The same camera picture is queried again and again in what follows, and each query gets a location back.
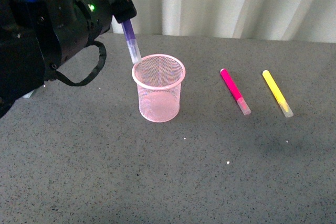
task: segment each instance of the yellow marker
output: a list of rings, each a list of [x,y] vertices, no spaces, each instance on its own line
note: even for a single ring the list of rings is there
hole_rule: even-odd
[[[278,85],[275,83],[275,81],[274,81],[273,77],[271,76],[270,72],[268,70],[265,70],[264,72],[262,72],[262,75],[263,75],[264,79],[266,80],[270,90],[272,91],[275,99],[279,103],[280,108],[282,109],[283,113],[285,114],[285,117],[287,117],[287,118],[292,117],[294,114],[293,114],[292,110],[290,109],[288,103],[286,102],[286,99],[282,95]]]

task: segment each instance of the purple marker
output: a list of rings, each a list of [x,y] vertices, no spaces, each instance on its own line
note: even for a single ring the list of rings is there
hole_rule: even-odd
[[[122,29],[124,30],[125,39],[127,42],[128,50],[132,58],[133,64],[141,62],[141,55],[138,48],[137,39],[135,38],[131,20],[126,20],[121,23]]]

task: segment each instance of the black strap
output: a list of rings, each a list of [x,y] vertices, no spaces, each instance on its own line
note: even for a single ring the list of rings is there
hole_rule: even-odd
[[[70,81],[64,74],[58,71],[56,71],[56,79],[72,87],[80,87],[80,86],[85,86],[86,84],[89,84],[99,74],[100,70],[102,70],[102,68],[105,65],[105,61],[106,61],[106,48],[104,44],[99,41],[94,41],[92,45],[95,45],[99,48],[99,60],[95,68],[84,80],[78,83],[74,83]]]

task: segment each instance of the green led light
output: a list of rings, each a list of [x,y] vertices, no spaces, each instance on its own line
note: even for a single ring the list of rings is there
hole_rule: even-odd
[[[93,12],[95,10],[95,6],[94,5],[91,5],[91,4],[88,4],[90,10]]]

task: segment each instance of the marker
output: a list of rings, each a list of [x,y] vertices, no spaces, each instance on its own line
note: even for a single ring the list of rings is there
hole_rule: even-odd
[[[243,96],[241,95],[240,91],[238,90],[237,86],[233,82],[231,76],[229,75],[228,71],[223,68],[220,71],[220,75],[223,77],[226,85],[230,89],[231,94],[235,98],[236,102],[238,103],[240,109],[242,110],[244,115],[251,114],[251,110],[248,107],[247,103],[245,102]]]
[[[262,72],[262,75],[263,75],[265,81],[267,82],[270,90],[272,91],[275,99],[279,103],[281,110],[285,114],[285,117],[287,117],[287,118],[292,117],[294,114],[293,114],[292,110],[290,109],[285,97],[282,95],[278,85],[275,83],[275,81],[274,81],[273,77],[271,76],[270,72],[268,70],[265,70],[264,72]]]
[[[126,43],[128,50],[130,52],[133,64],[141,62],[141,55],[137,43],[137,39],[135,38],[133,27],[131,20],[126,20],[125,22],[121,23],[122,29],[124,31]]]

